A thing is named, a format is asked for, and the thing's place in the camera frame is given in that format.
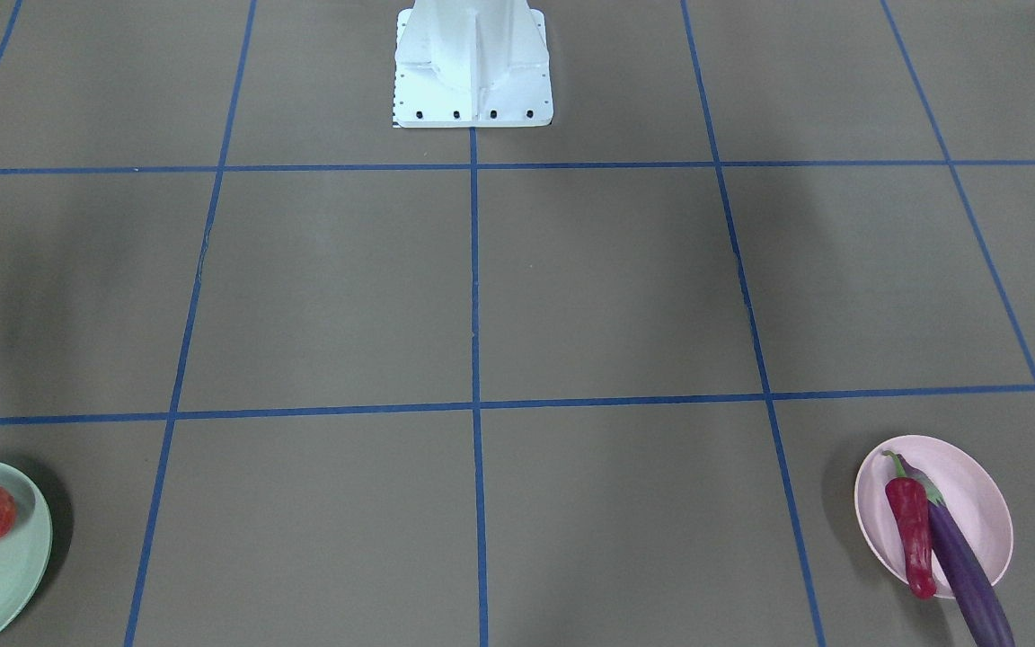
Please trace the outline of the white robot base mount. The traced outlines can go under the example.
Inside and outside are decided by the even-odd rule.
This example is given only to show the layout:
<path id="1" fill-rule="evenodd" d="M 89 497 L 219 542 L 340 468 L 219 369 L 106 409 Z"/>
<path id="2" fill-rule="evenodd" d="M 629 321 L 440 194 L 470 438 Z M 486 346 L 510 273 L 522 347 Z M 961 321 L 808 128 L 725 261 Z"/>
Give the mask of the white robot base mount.
<path id="1" fill-rule="evenodd" d="M 395 26 L 394 127 L 552 123 L 546 19 L 526 1 L 415 1 Z"/>

